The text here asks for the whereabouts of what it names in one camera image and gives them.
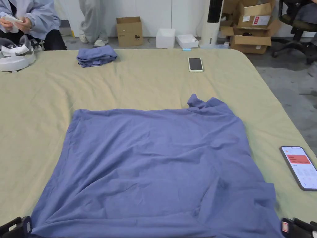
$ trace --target open cardboard box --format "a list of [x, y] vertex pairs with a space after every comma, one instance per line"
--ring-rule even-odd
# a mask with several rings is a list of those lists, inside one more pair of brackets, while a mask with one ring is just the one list
[[257, 4], [258, 0], [243, 0], [239, 2], [238, 9], [234, 12], [233, 18], [237, 28], [266, 29], [272, 21], [272, 11], [275, 7], [275, 0]]
[[225, 21], [220, 21], [220, 26], [232, 26], [233, 24], [233, 20], [232, 20], [232, 15], [231, 14], [222, 14], [222, 16], [226, 16], [226, 20]]
[[224, 0], [222, 13], [233, 14], [240, 0]]
[[143, 45], [140, 17], [117, 18], [117, 32], [120, 47]]
[[271, 46], [271, 36], [280, 28], [281, 23], [275, 19], [266, 30], [239, 29], [236, 27], [221, 27], [221, 34], [231, 36], [230, 48], [242, 53], [264, 54], [268, 46]]

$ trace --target white shoe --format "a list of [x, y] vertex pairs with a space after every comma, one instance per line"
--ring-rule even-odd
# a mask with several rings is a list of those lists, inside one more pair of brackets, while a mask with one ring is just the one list
[[102, 39], [98, 38], [94, 44], [94, 47], [102, 47], [109, 43], [109, 40], [103, 41]]
[[88, 44], [88, 40], [87, 40], [87, 37], [86, 37], [86, 35], [85, 35], [84, 32], [79, 35], [79, 39], [80, 39], [80, 41], [83, 42], [84, 44]]

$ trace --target light blue jacket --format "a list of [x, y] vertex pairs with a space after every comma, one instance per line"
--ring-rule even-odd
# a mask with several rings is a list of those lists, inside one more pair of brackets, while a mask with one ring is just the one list
[[[59, 30], [60, 19], [54, 9], [54, 0], [10, 0], [16, 6], [14, 17], [28, 17], [32, 22], [32, 29], [28, 33], [34, 38], [44, 40], [51, 30]], [[0, 0], [0, 18], [13, 15], [9, 0]]]

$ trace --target chair wheel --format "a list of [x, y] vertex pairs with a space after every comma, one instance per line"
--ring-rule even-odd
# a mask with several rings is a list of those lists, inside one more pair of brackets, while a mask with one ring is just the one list
[[307, 60], [306, 60], [306, 63], [307, 63], [308, 65], [311, 65], [312, 63], [314, 63], [314, 60], [313, 60], [313, 59], [307, 59]]
[[273, 52], [273, 53], [272, 53], [272, 57], [273, 57], [273, 58], [277, 58], [277, 57], [278, 57], [277, 52]]

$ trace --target white box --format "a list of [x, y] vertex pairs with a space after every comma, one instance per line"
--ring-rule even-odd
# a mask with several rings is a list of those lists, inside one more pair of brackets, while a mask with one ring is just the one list
[[160, 28], [156, 34], [156, 48], [168, 49], [174, 48], [175, 45], [175, 29]]
[[183, 49], [196, 48], [199, 46], [199, 41], [191, 34], [189, 35], [178, 35], [176, 41]]

